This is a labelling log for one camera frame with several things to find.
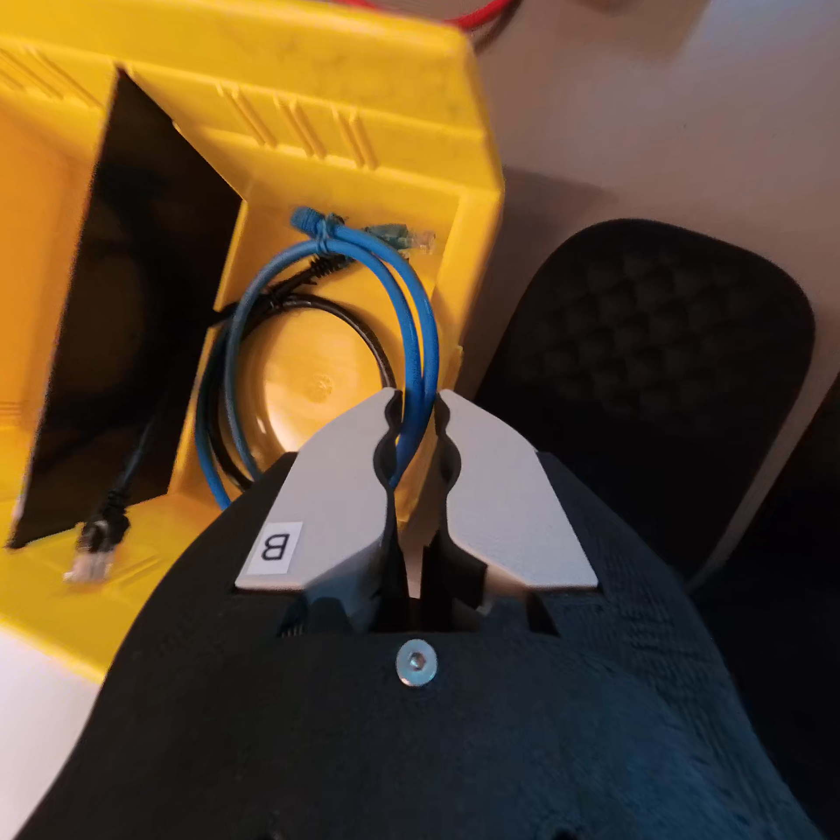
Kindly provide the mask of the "black bin divider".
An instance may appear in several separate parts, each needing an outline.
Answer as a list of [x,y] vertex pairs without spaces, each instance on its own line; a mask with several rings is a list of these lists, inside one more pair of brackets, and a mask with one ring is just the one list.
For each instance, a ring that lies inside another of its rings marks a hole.
[[120,70],[10,549],[167,493],[241,205]]

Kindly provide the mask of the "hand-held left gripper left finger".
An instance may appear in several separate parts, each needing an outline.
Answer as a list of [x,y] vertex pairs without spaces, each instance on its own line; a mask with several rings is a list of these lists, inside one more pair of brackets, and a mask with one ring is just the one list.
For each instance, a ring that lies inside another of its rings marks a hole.
[[391,486],[403,397],[384,387],[313,435],[259,526],[235,585],[340,604],[354,630],[407,592]]

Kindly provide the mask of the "yellow plastic bin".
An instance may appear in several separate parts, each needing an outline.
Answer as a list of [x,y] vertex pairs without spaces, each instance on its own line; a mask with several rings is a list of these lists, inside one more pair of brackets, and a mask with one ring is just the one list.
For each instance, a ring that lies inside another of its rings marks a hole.
[[[434,309],[436,384],[463,360],[503,178],[476,58],[444,24],[308,2],[2,2],[2,629],[100,684],[133,619],[219,514],[196,449],[200,382],[299,207],[404,225]],[[241,197],[170,488],[22,549],[22,509],[117,75]]]

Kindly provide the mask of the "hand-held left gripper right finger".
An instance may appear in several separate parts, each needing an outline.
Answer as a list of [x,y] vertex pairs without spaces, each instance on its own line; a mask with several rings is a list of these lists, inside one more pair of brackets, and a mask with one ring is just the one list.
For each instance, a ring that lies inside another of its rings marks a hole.
[[451,390],[434,409],[444,496],[427,546],[427,616],[594,595],[599,580],[538,451]]

